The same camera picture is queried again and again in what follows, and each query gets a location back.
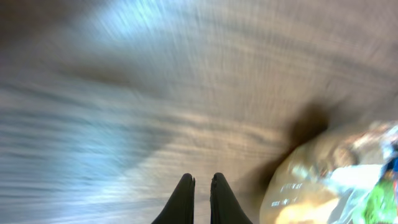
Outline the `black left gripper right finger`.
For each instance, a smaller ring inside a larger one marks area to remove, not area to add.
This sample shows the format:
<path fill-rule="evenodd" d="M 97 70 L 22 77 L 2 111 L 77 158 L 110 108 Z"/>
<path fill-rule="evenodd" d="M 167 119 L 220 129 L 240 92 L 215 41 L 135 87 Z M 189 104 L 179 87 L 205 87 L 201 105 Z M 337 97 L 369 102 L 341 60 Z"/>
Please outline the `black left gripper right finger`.
<path fill-rule="evenodd" d="M 212 178 L 210 204 L 211 224 L 252 224 L 222 173 Z"/>

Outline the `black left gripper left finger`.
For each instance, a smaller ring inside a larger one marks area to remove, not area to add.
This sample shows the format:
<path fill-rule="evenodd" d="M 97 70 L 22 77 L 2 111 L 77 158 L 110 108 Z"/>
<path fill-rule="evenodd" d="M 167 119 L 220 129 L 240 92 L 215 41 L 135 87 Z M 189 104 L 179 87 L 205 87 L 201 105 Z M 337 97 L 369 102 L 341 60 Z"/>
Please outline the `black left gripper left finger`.
<path fill-rule="evenodd" d="M 152 224 L 193 224 L 195 179 L 186 173 Z"/>

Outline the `brown clear snack bag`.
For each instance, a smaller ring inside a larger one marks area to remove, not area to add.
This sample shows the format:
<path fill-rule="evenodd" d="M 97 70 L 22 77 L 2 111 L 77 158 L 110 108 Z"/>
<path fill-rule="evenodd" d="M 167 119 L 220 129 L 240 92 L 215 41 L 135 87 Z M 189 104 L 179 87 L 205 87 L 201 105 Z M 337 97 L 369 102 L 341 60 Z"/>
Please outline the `brown clear snack bag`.
<path fill-rule="evenodd" d="M 396 181 L 397 121 L 355 123 L 296 148 L 276 169 L 261 223 L 365 223 L 368 195 Z"/>

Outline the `green Haribo gummy bag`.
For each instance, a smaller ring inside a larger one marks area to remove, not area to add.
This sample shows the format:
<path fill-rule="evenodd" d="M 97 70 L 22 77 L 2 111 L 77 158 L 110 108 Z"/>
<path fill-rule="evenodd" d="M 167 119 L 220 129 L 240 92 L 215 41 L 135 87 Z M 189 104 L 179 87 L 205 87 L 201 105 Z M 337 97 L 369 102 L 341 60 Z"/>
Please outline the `green Haribo gummy bag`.
<path fill-rule="evenodd" d="M 396 181 L 382 179 L 370 191 L 363 212 L 365 224 L 397 223 Z"/>

